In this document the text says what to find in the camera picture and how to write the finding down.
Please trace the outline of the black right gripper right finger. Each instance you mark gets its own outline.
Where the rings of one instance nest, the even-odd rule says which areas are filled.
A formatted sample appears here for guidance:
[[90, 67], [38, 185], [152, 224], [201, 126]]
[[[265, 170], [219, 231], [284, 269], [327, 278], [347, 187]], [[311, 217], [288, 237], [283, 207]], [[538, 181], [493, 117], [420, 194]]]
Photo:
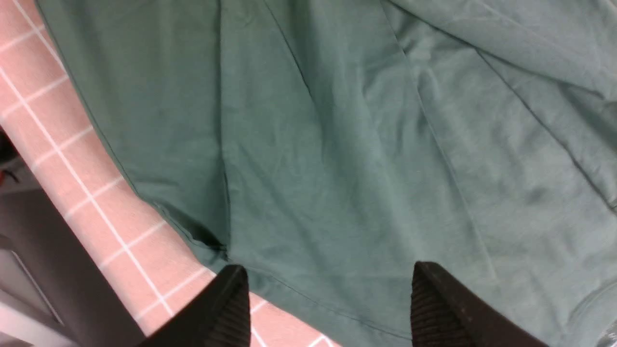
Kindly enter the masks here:
[[411, 293], [414, 347], [544, 347], [436, 262], [417, 262]]

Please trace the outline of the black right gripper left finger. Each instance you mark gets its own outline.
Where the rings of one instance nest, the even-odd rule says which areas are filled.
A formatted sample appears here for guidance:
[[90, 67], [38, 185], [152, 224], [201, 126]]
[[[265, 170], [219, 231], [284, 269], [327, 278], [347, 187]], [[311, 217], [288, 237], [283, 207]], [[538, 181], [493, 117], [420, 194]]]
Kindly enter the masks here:
[[249, 347], [251, 315], [245, 268], [227, 265], [142, 347]]

